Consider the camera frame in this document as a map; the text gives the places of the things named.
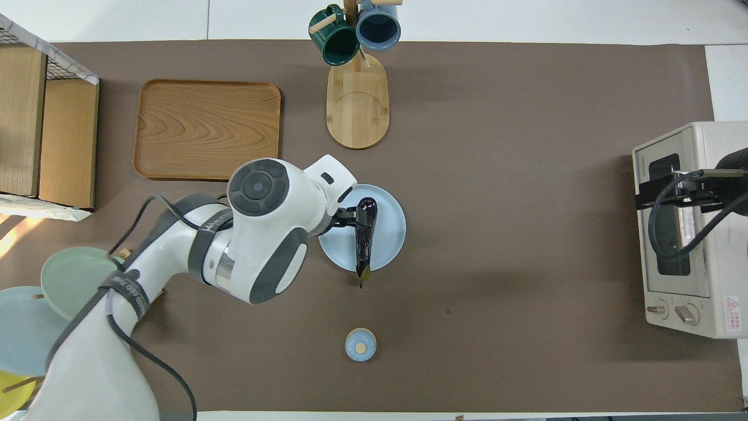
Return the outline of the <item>yellow plate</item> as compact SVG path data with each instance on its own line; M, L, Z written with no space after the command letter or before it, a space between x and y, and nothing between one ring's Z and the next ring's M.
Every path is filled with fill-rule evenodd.
M26 408L38 393L44 378L44 375L16 375L0 370L0 419Z

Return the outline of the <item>small blue lidded jar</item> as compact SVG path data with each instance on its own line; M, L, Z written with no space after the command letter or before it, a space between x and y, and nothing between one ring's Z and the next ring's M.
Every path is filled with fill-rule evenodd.
M376 336L369 329L351 330L344 341L345 354L355 362L366 362L376 354Z

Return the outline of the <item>beige toaster oven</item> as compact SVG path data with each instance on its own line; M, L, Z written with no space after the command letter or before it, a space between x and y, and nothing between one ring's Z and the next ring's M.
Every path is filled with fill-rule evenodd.
M748 147L748 122L692 122L687 125L697 127L703 143L703 162L707 168L715 168L722 157ZM705 226L692 241L677 251L664 251L660 247L655 235L655 224L662 205L657 203L654 208L650 208L647 229L652 250L658 256L667 260L688 256L700 243L705 243L704 256L710 296L698 298L647 292L644 290L643 277L647 322L713 339L748 339L748 218L733 213L734 207L732 205L703 214L708 218ZM658 299L662 299L670 307L670 316L665 320L646 312L646 306L656 303ZM694 327L682 323L675 313L675 307L685 303L693 303L699 309L700 321Z

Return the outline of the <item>glass oven door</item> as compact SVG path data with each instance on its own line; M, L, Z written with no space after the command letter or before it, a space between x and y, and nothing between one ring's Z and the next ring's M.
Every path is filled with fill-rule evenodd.
M632 158L636 194L639 194L642 183L671 175L673 171L687 173L707 168L703 162L702 139L694 125L687 125L644 146L636 147ZM644 290L708 298L710 293L704 256L705 243L700 243L688 256L673 260L658 256L652 250L649 240L647 219L650 213L649 208L638 211ZM702 214L700 208L679 208L665 203L657 214L655 235L664 251L677 251L692 241L707 221L707 216Z

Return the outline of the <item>dark purple eggplant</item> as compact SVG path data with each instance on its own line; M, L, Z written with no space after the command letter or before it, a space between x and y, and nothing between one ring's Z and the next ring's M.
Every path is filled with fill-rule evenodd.
M371 278L372 238L376 229L378 204L374 198L364 197L356 207L356 269L359 288Z

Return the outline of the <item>pale green plate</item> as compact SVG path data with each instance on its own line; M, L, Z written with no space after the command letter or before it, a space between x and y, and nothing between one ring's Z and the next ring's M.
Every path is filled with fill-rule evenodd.
M123 264L124 259L90 246L75 246L54 253L43 264L41 290L49 306L70 322L97 292L97 288Z

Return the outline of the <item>wooden mug tree stand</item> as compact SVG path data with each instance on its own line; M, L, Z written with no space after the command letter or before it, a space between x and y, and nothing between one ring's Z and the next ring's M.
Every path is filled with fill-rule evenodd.
M348 24L358 23L360 0L340 6ZM390 102L387 75L381 62L360 44L359 53L341 66L330 66L326 96L328 131L342 146L368 149L387 133Z

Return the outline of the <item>blue mug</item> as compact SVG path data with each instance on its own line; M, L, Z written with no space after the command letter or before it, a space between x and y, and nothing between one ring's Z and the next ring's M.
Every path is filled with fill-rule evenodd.
M367 50L390 50L399 42L401 26L397 8L403 0L360 0L356 26L359 43Z

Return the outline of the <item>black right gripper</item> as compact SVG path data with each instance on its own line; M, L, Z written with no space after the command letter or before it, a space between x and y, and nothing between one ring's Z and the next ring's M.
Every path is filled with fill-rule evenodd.
M728 204L726 194L721 191L724 175L722 170L672 171L638 183L635 209L654 208L659 203L678 208L699 207L701 213L721 211Z

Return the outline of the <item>dark green mug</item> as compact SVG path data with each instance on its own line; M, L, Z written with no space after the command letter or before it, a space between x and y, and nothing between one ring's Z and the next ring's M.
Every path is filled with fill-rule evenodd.
M308 34L328 65L344 65L359 53L355 29L337 4L329 4L310 19Z

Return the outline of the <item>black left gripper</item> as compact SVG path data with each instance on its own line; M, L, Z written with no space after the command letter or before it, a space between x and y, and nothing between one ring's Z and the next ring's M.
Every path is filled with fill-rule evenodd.
M336 213L331 219L330 228L332 227L348 227L348 226L360 226L361 218L366 218L366 208L363 207L348 207L345 209L337 209Z

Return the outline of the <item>large light blue plate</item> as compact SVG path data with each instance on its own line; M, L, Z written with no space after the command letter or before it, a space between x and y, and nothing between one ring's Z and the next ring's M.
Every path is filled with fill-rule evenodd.
M0 291L0 370L43 377L51 349L69 324L39 286Z

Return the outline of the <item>brown table mat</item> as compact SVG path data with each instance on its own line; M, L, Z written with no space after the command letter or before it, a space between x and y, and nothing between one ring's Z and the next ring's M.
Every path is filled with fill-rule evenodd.
M0 257L0 289L38 285L69 246L108 250L150 195L222 183L133 168L142 85L260 81L282 93L280 157L330 154L406 214L400 254L362 289L310 242L260 305L177 275L134 331L202 411L739 412L737 345L646 321L632 149L712 120L702 46L400 43L379 53L387 136L340 147L329 68L309 40L67 43L101 78L96 208L46 219ZM376 336L352 361L347 334Z

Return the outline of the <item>rectangular wooden tray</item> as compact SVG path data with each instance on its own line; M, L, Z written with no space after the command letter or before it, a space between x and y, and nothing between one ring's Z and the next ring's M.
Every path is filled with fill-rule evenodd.
M282 96L268 82L150 80L138 98L133 168L152 180L227 181L276 158Z

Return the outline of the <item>light blue round plate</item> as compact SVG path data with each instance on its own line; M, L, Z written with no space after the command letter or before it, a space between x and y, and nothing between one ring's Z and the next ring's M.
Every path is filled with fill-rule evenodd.
M393 195L369 184L354 187L339 207L355 207L364 197L371 197L378 205L370 260L370 268L374 271L388 265L400 253L406 238L406 219L403 208ZM332 227L318 239L324 253L334 264L345 270L356 271L355 227Z

